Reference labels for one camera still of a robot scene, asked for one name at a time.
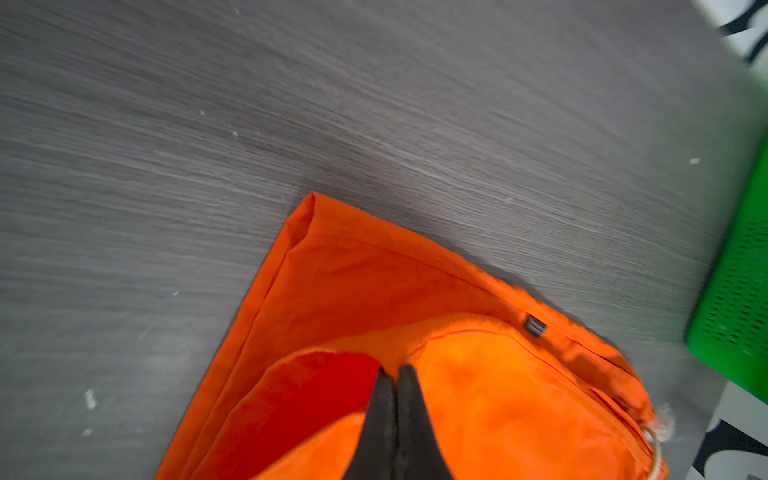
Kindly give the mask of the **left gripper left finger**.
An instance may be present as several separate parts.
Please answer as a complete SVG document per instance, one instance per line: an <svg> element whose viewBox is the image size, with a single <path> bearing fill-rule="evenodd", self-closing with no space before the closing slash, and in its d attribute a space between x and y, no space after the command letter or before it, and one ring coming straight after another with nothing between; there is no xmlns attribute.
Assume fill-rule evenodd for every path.
<svg viewBox="0 0 768 480"><path fill-rule="evenodd" d="M380 368L365 412L356 449L342 479L393 479L396 453L395 382Z"/></svg>

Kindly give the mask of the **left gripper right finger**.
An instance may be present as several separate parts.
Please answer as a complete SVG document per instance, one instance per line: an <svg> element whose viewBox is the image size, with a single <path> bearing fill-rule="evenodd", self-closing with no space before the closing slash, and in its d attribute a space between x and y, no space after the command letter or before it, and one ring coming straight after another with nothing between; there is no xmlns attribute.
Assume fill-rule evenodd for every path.
<svg viewBox="0 0 768 480"><path fill-rule="evenodd" d="M445 479L454 477L439 448L416 369L399 369L397 385L397 449L395 479Z"/></svg>

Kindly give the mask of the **orange shorts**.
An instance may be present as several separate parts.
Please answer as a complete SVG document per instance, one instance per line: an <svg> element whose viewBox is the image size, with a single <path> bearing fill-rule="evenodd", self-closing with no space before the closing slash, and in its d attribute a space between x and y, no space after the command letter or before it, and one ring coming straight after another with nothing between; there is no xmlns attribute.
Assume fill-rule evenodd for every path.
<svg viewBox="0 0 768 480"><path fill-rule="evenodd" d="M330 197L287 218L161 479L339 479L377 373L415 367L455 479L664 479L611 344L460 255Z"/></svg>

